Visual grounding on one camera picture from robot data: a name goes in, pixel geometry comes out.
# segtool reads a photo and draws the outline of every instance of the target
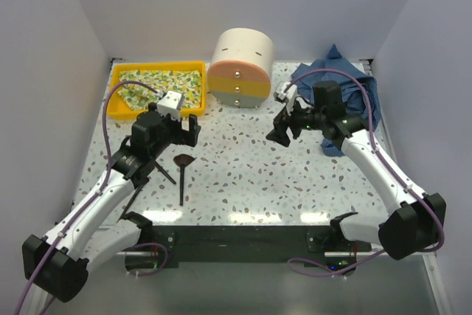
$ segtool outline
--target speckled countertop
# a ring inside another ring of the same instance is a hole
[[[289,80],[297,66],[275,63],[272,86]],[[322,153],[321,132],[303,131],[289,148],[266,141],[281,108],[272,96],[260,109],[246,109],[220,105],[208,94],[206,113],[198,118],[202,129],[197,147],[171,145],[159,157],[177,182],[173,157],[188,153],[196,158],[186,169],[184,206],[178,205],[178,184],[155,170],[130,211],[142,213],[154,224],[175,225],[328,224],[330,218],[353,210],[386,216],[378,194],[353,162]],[[75,203],[105,169],[101,121],[99,117]],[[133,121],[108,118],[107,122],[114,152],[131,133]],[[376,136],[384,145],[380,129]],[[116,223],[128,199],[103,226]]]

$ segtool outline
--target crumpled blue towel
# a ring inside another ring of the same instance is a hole
[[[377,94],[377,81],[375,78],[364,74],[355,68],[346,58],[341,55],[341,53],[339,53],[335,44],[331,46],[331,49],[327,53],[324,60],[317,59],[310,66],[307,66],[306,64],[300,64],[300,66],[291,76],[293,79],[296,79],[300,75],[303,75],[310,70],[320,68],[342,70],[347,74],[351,74],[360,81],[360,83],[366,89],[367,95],[369,96],[370,106],[372,108],[372,123],[375,130],[378,123],[382,119],[381,107]],[[334,80],[339,83],[342,92],[342,100],[346,103],[347,112],[357,112],[367,122],[367,107],[362,100],[362,93],[357,85],[347,77],[336,73],[316,73],[313,75],[308,75],[307,77],[299,80],[296,83],[296,86],[298,87],[299,94],[301,94],[311,103],[314,103],[315,100],[312,89],[313,84],[319,81],[327,80]],[[328,139],[323,140],[322,150],[327,156],[343,156],[343,153]]]

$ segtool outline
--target cable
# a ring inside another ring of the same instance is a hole
[[[157,269],[154,269],[150,272],[139,273],[138,271],[136,271],[135,273],[136,277],[146,277],[146,276],[152,276],[153,274],[156,274],[157,272],[159,272],[161,269],[165,267],[167,260],[169,259],[169,252],[167,251],[167,248],[164,245],[161,245],[160,243],[141,243],[139,245],[130,247],[130,249],[131,250],[142,249],[143,247],[151,247],[151,248],[157,247],[158,249],[162,249],[164,251],[164,261],[162,261],[161,265]]]
[[[297,96],[296,99],[302,99],[304,103],[306,103],[307,105],[311,106],[311,107],[315,107],[315,105],[313,103],[311,103],[310,101],[308,101],[307,99],[305,99],[303,96]]]
[[[318,263],[318,262],[313,261],[313,260],[309,260],[307,258],[294,257],[294,258],[291,258],[290,260],[288,260],[287,263],[288,263],[288,266],[292,269],[292,271],[294,271],[298,274],[303,274],[304,276],[317,277],[317,278],[318,277],[323,278],[323,277],[342,276],[343,274],[350,271],[351,269],[354,269],[357,266],[360,266],[361,264],[366,263],[367,261],[370,261],[373,258],[376,258],[378,255],[382,255],[384,252],[385,252],[385,250],[377,251],[376,253],[367,256],[363,260],[360,260],[356,263],[353,263],[352,265],[350,265],[346,268],[339,269],[338,271],[332,271],[328,267],[326,267],[325,265],[322,265],[321,263]],[[324,269],[325,271],[329,271],[329,273],[314,274],[314,273],[311,273],[311,272],[306,271],[304,269],[299,269],[299,268],[295,267],[294,265],[292,265],[292,263],[295,263],[295,262],[309,263],[311,265],[314,265],[314,266],[317,266],[321,269]]]
[[[51,304],[56,300],[56,297],[51,297],[51,299],[48,300],[48,302],[45,304],[44,308],[41,309],[41,311],[39,312],[38,315],[44,315],[47,311],[47,309],[49,309],[49,306],[51,306]]]
[[[69,221],[64,225],[64,228],[60,231],[62,235],[65,235],[67,230],[69,230],[70,226],[77,220],[77,218],[97,199],[99,195],[102,194],[103,189],[106,187],[108,184],[108,179],[110,178],[110,173],[111,173],[111,148],[110,148],[110,139],[108,137],[108,133],[106,130],[106,110],[108,107],[108,103],[110,102],[111,96],[113,93],[121,86],[128,85],[128,84],[136,84],[140,86],[144,86],[146,89],[151,90],[152,92],[157,92],[154,88],[152,88],[149,85],[146,85],[144,83],[140,83],[139,81],[135,80],[128,80],[128,81],[122,81],[121,83],[116,84],[108,93],[105,103],[103,104],[103,111],[102,111],[102,129],[103,129],[103,138],[105,140],[105,148],[106,148],[106,153],[107,153],[107,165],[106,165],[106,174],[105,178],[103,179],[103,183],[99,187],[98,191],[93,194],[93,196],[69,219]],[[49,256],[51,256],[52,252],[55,250],[56,246],[59,244],[59,241],[62,237],[57,236],[56,239],[52,242],[51,246],[47,249],[46,253],[44,256],[41,258],[39,261],[38,265],[36,266],[34,272],[31,274],[31,277],[29,277],[27,284],[25,285],[23,291],[21,292],[20,299],[18,301],[18,304],[16,305],[15,308],[15,315],[19,315],[21,311],[21,307],[23,306],[23,303],[28,295],[28,291],[30,291],[31,286],[35,282],[36,277],[38,276],[39,272],[41,269],[44,267],[46,262],[49,259]]]
[[[364,104],[365,106],[367,107],[367,113],[368,113],[368,119],[369,119],[369,140],[370,140],[370,144],[372,146],[372,149],[373,147],[375,147],[375,137],[374,137],[374,131],[373,131],[373,124],[372,124],[372,107],[370,105],[370,101],[369,101],[369,96],[367,96],[367,92],[366,90],[364,89],[364,87],[362,86],[361,83],[359,83],[359,81],[353,77],[352,75],[350,74],[347,74],[346,72],[343,72],[341,70],[338,70],[338,69],[314,69],[314,70],[311,70],[309,72],[306,72],[304,73],[303,75],[300,75],[298,78],[296,79],[293,79],[290,83],[290,85],[288,85],[284,92],[287,92],[289,90],[290,87],[292,87],[297,81],[303,79],[304,77],[307,77],[308,75],[312,75],[312,74],[316,74],[316,73],[335,73],[335,74],[340,74],[340,75],[343,75],[345,77],[347,77],[348,79],[350,79],[354,84],[357,85],[357,87],[359,88],[359,90],[361,91],[362,93],[362,98],[364,99]],[[429,205],[427,205],[427,203],[413,190],[409,189],[408,187],[408,184],[402,180],[402,178],[397,174],[397,172],[395,171],[395,169],[388,163],[388,161],[385,159],[385,157],[382,155],[382,153],[379,151],[379,150],[375,150],[375,155],[379,158],[379,160],[382,162],[382,164],[384,165],[384,167],[395,177],[395,179],[397,180],[397,182],[404,188],[408,191],[408,193],[410,195],[412,195],[414,197],[414,199],[416,199],[418,201],[418,203],[421,204],[421,206],[426,210],[426,212],[431,216],[433,222],[436,224],[436,227],[437,227],[437,230],[439,232],[439,240],[438,240],[438,243],[436,246],[433,246],[431,247],[430,249],[424,249],[422,250],[421,252],[434,252],[434,251],[437,251],[439,250],[443,244],[444,244],[444,229],[443,229],[443,225],[441,224],[441,221],[439,220],[439,218],[437,217],[437,215],[434,213],[433,209],[430,208]],[[308,260],[308,259],[303,259],[303,258],[291,258],[290,260],[288,260],[288,265],[290,266],[290,268],[292,270],[294,270],[296,273],[300,273],[300,274],[304,274],[305,276],[312,276],[312,277],[331,277],[331,276],[336,276],[336,275],[341,275],[341,274],[344,274],[346,273],[347,271],[349,271],[350,269],[353,269],[357,266],[360,266],[361,264],[373,259],[374,257],[377,257],[378,255],[384,253],[385,250],[382,250],[382,251],[379,251],[379,252],[376,252],[375,254],[372,254],[370,255],[369,257],[366,257],[365,259],[363,259],[362,261],[359,261],[357,263],[354,263],[352,264],[351,266],[348,266],[346,267],[345,269],[341,269],[339,271],[335,271],[335,272],[331,272],[329,274],[312,274],[312,273],[309,273],[309,272],[306,272],[306,271],[303,271],[301,269],[296,269],[295,267],[293,267],[291,264],[294,263],[294,262],[306,262],[306,263],[311,263],[315,266],[318,266],[320,267],[320,263],[317,263],[315,261],[312,261],[312,260]]]

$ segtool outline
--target round box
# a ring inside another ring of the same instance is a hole
[[[230,29],[221,34],[208,68],[208,87],[222,103],[253,108],[271,93],[274,44],[263,33]]]

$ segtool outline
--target green patterned cloth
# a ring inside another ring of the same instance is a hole
[[[201,102],[201,74],[197,70],[177,72],[172,70],[127,70],[119,73],[119,81],[135,80],[161,91],[177,91],[184,95],[183,108],[199,108]],[[158,97],[139,85],[126,85],[118,89],[118,95],[133,111],[145,110],[149,102]]]

